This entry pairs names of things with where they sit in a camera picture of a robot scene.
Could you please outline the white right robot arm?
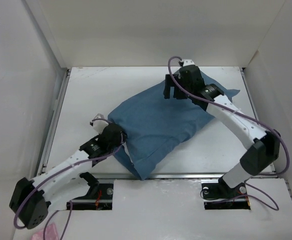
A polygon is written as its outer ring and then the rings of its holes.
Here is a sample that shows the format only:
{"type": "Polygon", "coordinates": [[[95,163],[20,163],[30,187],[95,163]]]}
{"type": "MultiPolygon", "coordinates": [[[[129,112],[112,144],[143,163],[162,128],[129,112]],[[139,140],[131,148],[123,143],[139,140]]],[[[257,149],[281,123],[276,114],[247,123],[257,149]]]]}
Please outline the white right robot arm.
{"type": "Polygon", "coordinates": [[[242,117],[242,112],[220,87],[214,83],[205,84],[198,66],[184,65],[177,74],[167,74],[163,94],[165,99],[190,99],[221,121],[246,149],[238,164],[220,177],[217,183],[204,187],[203,192],[208,193],[210,199],[235,197],[246,180],[277,160],[280,147],[277,135],[242,117]]]}

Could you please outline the white pillow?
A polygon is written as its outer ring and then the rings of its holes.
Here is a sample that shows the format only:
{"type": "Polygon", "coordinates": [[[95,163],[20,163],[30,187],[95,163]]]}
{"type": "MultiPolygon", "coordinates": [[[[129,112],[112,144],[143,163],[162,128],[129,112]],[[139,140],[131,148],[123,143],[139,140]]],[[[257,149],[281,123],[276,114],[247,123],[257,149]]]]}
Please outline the white pillow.
{"type": "Polygon", "coordinates": [[[129,154],[128,148],[127,148],[126,145],[124,145],[124,150],[125,150],[125,153],[126,153],[128,159],[129,159],[131,165],[134,165],[134,164],[133,164],[133,161],[132,161],[132,159],[131,159],[131,157],[130,157],[130,154],[129,154]]]}

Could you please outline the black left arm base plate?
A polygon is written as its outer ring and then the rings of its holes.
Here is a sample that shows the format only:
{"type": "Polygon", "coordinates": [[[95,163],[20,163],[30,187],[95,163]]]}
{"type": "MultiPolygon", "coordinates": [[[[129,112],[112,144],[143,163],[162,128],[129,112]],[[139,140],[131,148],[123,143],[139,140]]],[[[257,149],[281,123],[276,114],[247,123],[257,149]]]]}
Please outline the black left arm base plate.
{"type": "Polygon", "coordinates": [[[109,179],[97,179],[91,173],[85,172],[79,175],[88,190],[85,195],[72,200],[75,211],[109,211],[113,206],[114,181],[109,179]]]}

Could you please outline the blue fabric pillowcase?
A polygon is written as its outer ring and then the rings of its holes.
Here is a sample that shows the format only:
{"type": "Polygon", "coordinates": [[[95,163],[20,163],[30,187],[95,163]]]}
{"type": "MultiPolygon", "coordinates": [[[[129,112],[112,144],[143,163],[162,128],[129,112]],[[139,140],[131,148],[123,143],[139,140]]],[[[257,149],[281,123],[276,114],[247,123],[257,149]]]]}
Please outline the blue fabric pillowcase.
{"type": "Polygon", "coordinates": [[[124,147],[115,158],[129,172],[145,180],[150,173],[165,171],[218,172],[211,167],[203,144],[196,144],[199,133],[214,117],[189,99],[164,99],[162,75],[150,77],[146,67],[129,67],[121,74],[117,94],[142,91],[123,101],[108,115],[108,119],[121,126],[127,134],[125,145],[134,165],[131,165],[124,147]]]}

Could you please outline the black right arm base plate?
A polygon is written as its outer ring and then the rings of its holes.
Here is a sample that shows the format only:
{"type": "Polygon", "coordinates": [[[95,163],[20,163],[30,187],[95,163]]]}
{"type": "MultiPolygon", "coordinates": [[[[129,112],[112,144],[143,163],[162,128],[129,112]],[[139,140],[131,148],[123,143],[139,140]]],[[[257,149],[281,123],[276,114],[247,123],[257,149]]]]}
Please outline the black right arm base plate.
{"type": "Polygon", "coordinates": [[[201,187],[200,196],[204,200],[205,210],[250,210],[244,183],[229,188],[217,181],[202,181],[201,187]]]}

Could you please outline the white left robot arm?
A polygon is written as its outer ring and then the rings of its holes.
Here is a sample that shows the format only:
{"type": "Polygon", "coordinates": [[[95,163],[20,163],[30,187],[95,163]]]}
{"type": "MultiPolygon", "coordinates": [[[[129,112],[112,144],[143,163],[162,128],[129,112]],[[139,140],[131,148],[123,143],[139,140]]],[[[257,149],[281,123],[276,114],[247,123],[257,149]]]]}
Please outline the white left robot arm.
{"type": "Polygon", "coordinates": [[[20,179],[9,203],[15,214],[14,227],[33,229],[49,212],[65,209],[71,200],[83,196],[93,198],[99,182],[91,174],[91,169],[113,156],[126,138],[122,127],[110,123],[61,164],[32,179],[20,179]]]}

